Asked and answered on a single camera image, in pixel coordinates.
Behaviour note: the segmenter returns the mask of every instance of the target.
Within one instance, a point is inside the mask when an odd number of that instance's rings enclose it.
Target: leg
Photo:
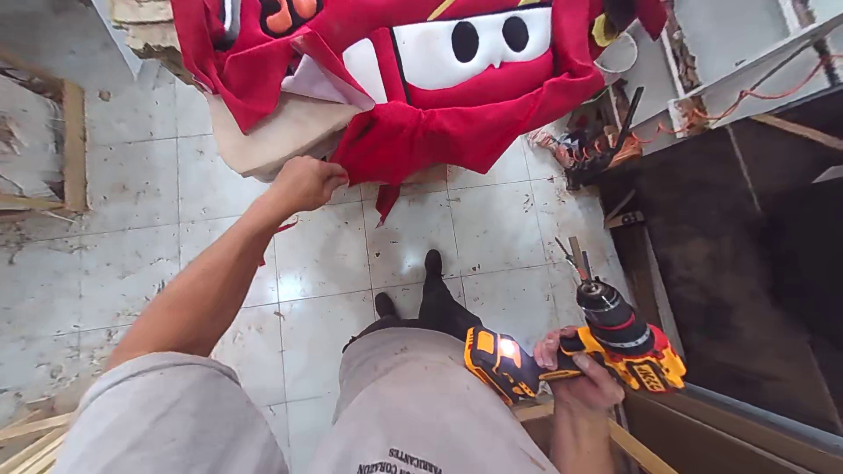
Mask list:
[[[419,320],[427,329],[444,332],[465,341],[468,330],[479,326],[480,318],[471,314],[454,296],[442,280],[442,256],[430,250],[424,262],[427,276],[421,291]]]
[[[348,344],[342,348],[342,352],[345,352],[352,342],[355,342],[357,339],[366,336],[367,334],[371,334],[380,329],[386,329],[387,327],[404,325],[404,321],[398,316],[398,311],[395,310],[395,304],[392,302],[392,299],[389,298],[388,294],[378,293],[374,297],[374,309],[378,313],[378,320],[366,326],[366,329],[360,331],[360,334],[352,336],[352,339],[348,341]]]

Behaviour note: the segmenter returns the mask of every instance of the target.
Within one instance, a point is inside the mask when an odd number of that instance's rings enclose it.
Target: drill led light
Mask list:
[[[509,358],[513,358],[518,353],[518,344],[509,339],[501,339],[498,347],[501,349],[501,354]]]

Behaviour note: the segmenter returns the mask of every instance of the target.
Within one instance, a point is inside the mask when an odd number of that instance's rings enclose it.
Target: floor tile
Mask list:
[[[229,168],[212,135],[179,138],[178,149],[181,222],[239,216],[269,187]]]
[[[79,333],[79,373],[94,378],[102,375],[117,343],[131,326],[106,327]]]
[[[457,277],[457,245],[446,191],[399,197],[378,227],[375,201],[363,203],[368,261],[376,288],[424,281],[427,251],[442,254],[445,277]]]
[[[290,431],[287,426],[287,403],[279,403],[268,407],[261,407],[260,414],[264,416],[269,424],[272,435],[281,452],[284,454],[284,462],[290,466]]]
[[[284,360],[277,304],[243,308],[211,357],[234,369],[240,385],[259,407],[283,403]]]
[[[81,247],[78,237],[0,247],[0,337],[78,329]]]
[[[462,276],[545,263],[528,181],[448,194]]]
[[[346,202],[361,201],[360,185],[354,186],[340,186],[334,190],[334,194],[330,197],[328,204],[345,204]]]
[[[585,314],[577,305],[577,285],[580,281],[575,270],[566,262],[550,264],[548,271],[560,327],[584,326]]]
[[[309,400],[290,401],[287,419],[290,427],[290,474],[305,474],[319,443],[330,432],[336,409],[336,394]]]
[[[205,96],[199,89],[181,81],[175,81],[175,129],[178,137],[213,133]]]
[[[559,237],[570,251],[568,237],[576,236],[580,248],[588,253],[592,274],[618,288],[628,297],[626,280],[620,266],[615,242],[604,229],[603,208],[596,187],[569,192],[563,180],[535,180],[531,182],[539,211],[539,227],[545,243],[548,262],[565,262],[565,254],[556,243]]]
[[[342,348],[375,321],[371,291],[281,303],[287,399],[340,389]]]
[[[47,215],[29,216],[18,222],[0,223],[0,246],[20,245],[24,242],[64,239],[85,234],[83,216],[71,218],[72,222]]]
[[[531,180],[561,178],[565,175],[565,169],[553,158],[550,150],[530,144],[526,135],[522,135],[521,139],[524,142],[524,154],[527,157],[527,170]]]
[[[547,266],[463,277],[469,311],[483,326],[515,338],[528,352],[559,327]]]
[[[79,363],[77,332],[55,337],[0,337],[0,426],[28,401],[62,393]]]
[[[175,137],[175,77],[160,68],[153,77],[131,87],[86,94],[85,115],[89,143],[138,142]]]
[[[460,166],[448,167],[448,189],[464,187],[497,185],[515,181],[529,180],[527,160],[524,157],[524,144],[517,138],[501,158],[491,167],[488,173],[481,175]]]
[[[86,233],[179,222],[175,139],[94,146],[87,160]]]
[[[179,272],[179,226],[80,237],[81,329],[131,324]]]
[[[280,301],[370,289],[360,202],[300,213],[275,236]]]
[[[179,225],[179,242],[181,245],[180,267],[187,267],[194,258],[199,256],[216,239],[220,237],[238,218],[220,218],[195,221]],[[278,302],[278,281],[275,268],[275,245],[270,241],[264,252],[263,267],[258,267],[255,279],[243,306],[259,306],[261,304]]]
[[[380,184],[362,183],[360,185],[360,189],[362,191],[362,199],[364,201],[377,199]],[[430,183],[404,183],[401,185],[400,194],[402,196],[415,196],[416,194],[427,194],[428,192],[445,191],[447,189],[448,183],[445,180]]]
[[[463,295],[463,283],[459,277],[447,278],[445,286],[451,290],[451,295],[458,303],[465,307],[465,295]],[[401,319],[411,320],[419,317],[419,308],[422,307],[422,288],[424,283],[411,283],[387,288],[376,288],[373,294],[386,292],[395,303],[398,316]]]

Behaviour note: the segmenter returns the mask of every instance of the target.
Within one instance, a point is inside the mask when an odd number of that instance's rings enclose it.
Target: electrical wire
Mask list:
[[[792,88],[790,88],[790,89],[786,90],[785,92],[782,92],[782,93],[779,93],[779,94],[762,94],[762,93],[759,93],[759,92],[755,92],[755,90],[756,90],[757,88],[759,88],[759,87],[761,86],[761,84],[763,84],[763,83],[764,83],[767,79],[769,79],[770,77],[772,77],[772,75],[773,75],[773,74],[775,74],[775,73],[777,73],[779,70],[781,70],[781,69],[782,69],[785,65],[787,65],[787,64],[788,64],[788,63],[789,63],[792,59],[794,59],[796,56],[798,56],[799,54],[801,54],[801,53],[802,53],[802,51],[804,51],[805,49],[807,49],[809,46],[811,46],[811,45],[810,45],[810,44],[808,44],[808,45],[806,45],[806,46],[803,46],[802,48],[799,48],[799,49],[798,49],[798,50],[796,50],[793,54],[791,54],[791,55],[790,55],[787,59],[785,59],[784,61],[782,61],[781,63],[779,63],[779,64],[778,64],[776,67],[774,67],[773,69],[771,69],[771,70],[770,70],[767,74],[765,74],[765,75],[761,78],[761,80],[759,80],[757,83],[753,84],[753,86],[752,86],[752,87],[750,87],[749,89],[744,89],[744,90],[741,90],[741,91],[738,93],[738,98],[737,98],[737,99],[734,101],[734,103],[733,103],[732,105],[730,105],[730,106],[729,106],[729,107],[728,107],[728,108],[727,108],[727,109],[726,109],[726,110],[725,110],[722,114],[720,114],[720,115],[718,115],[718,116],[710,116],[710,115],[706,114],[705,112],[702,112],[702,111],[700,111],[699,109],[696,109],[696,108],[695,108],[694,110],[692,110],[692,111],[690,112],[690,114],[691,114],[691,115],[693,115],[693,116],[700,117],[701,119],[706,120],[706,121],[714,121],[714,122],[717,122],[717,121],[720,121],[720,120],[722,120],[722,119],[724,119],[724,118],[726,118],[726,117],[728,117],[728,116],[732,115],[732,114],[733,114],[733,113],[734,113],[734,112],[735,112],[735,111],[739,108],[739,106],[741,105],[741,103],[742,103],[744,100],[746,100],[746,98],[748,98],[748,97],[753,97],[753,98],[756,98],[756,99],[758,99],[758,100],[779,100],[779,99],[784,99],[784,98],[786,98],[786,97],[788,97],[788,96],[790,96],[790,95],[795,94],[795,93],[796,93],[796,92],[798,92],[801,88],[805,87],[805,86],[806,86],[809,82],[811,82],[811,79],[813,79],[813,78],[814,78],[814,77],[815,77],[815,76],[816,76],[816,75],[817,75],[817,74],[818,74],[818,73],[819,73],[819,72],[823,69],[823,67],[824,67],[826,64],[833,63],[833,61],[835,61],[835,60],[840,60],[840,59],[843,59],[843,54],[832,54],[832,55],[828,55],[828,56],[827,56],[827,57],[825,57],[825,58],[821,58],[821,59],[819,60],[819,62],[817,63],[817,65],[813,68],[813,70],[811,71],[811,73],[810,73],[810,74],[809,74],[809,75],[808,75],[808,76],[807,76],[804,80],[802,80],[800,83],[798,83],[798,84],[797,84],[797,85],[795,85],[794,87],[792,87]],[[635,132],[630,132],[630,136],[629,136],[629,138],[631,139],[631,144],[632,144],[632,146],[633,146],[633,147],[634,147],[634,146],[637,146],[637,145],[646,145],[646,144],[649,144],[649,143],[654,142],[654,141],[656,140],[656,138],[658,138],[658,137],[659,137],[660,135],[662,135],[663,133],[667,133],[667,134],[669,134],[669,135],[679,135],[680,133],[685,133],[685,132],[688,132],[690,129],[692,129],[692,128],[694,128],[694,127],[696,127],[696,124],[695,124],[695,123],[693,123],[693,122],[691,122],[691,121],[689,121],[689,123],[687,123],[686,125],[684,125],[684,126],[682,126],[682,127],[678,128],[678,129],[674,130],[674,129],[672,129],[672,128],[666,127],[666,126],[665,126],[662,122],[659,122],[659,123],[658,123],[658,126],[656,127],[656,133],[655,133],[652,137],[650,137],[650,138],[642,138],[642,137],[640,137],[638,134],[636,134]],[[560,146],[561,146],[560,141],[559,141],[559,140],[557,140],[557,139],[555,139],[555,138],[553,138],[552,136],[550,136],[550,134],[547,134],[547,135],[548,135],[548,137],[542,137],[542,138],[539,138],[538,134],[536,134],[535,136],[534,136],[534,134],[535,134],[535,132],[534,132],[534,133],[531,133],[531,134],[530,134],[530,138],[531,138],[531,139],[532,139],[532,140],[533,140],[536,144],[538,144],[539,146],[541,146],[541,147],[543,147],[543,148],[548,148],[548,149],[551,149],[552,147],[550,146],[550,141],[552,141],[552,142],[553,142],[553,144],[555,144],[557,147],[560,147]],[[593,148],[593,149],[594,149],[594,151],[596,152],[596,155],[595,155],[595,156],[599,156],[599,155],[600,155],[600,153],[601,153],[601,147],[600,147],[600,144],[599,144],[599,140],[595,140],[595,142],[592,144],[591,148]],[[580,159],[580,158],[578,158],[578,157],[576,156],[576,154],[569,154],[569,156],[571,156],[571,158],[572,158],[572,159],[573,159],[573,161],[575,161],[575,162],[576,162],[576,161],[588,161],[588,160],[590,160],[590,159],[595,158],[595,156],[593,156],[593,155],[589,154],[589,152],[588,152],[588,147],[583,147],[583,151],[582,151],[582,153],[583,153],[583,157],[582,157],[581,159]]]

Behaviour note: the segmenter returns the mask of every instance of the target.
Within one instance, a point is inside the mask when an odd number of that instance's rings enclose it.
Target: cordless drill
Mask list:
[[[617,289],[587,278],[577,287],[577,304],[586,326],[573,337],[561,337],[556,353],[558,368],[541,368],[514,339],[483,326],[469,329],[465,341],[465,366],[494,389],[508,405],[519,398],[533,398],[542,380],[570,379],[582,375],[572,355],[599,353],[633,390],[642,386],[653,393],[685,387],[685,365],[656,326],[636,317]]]

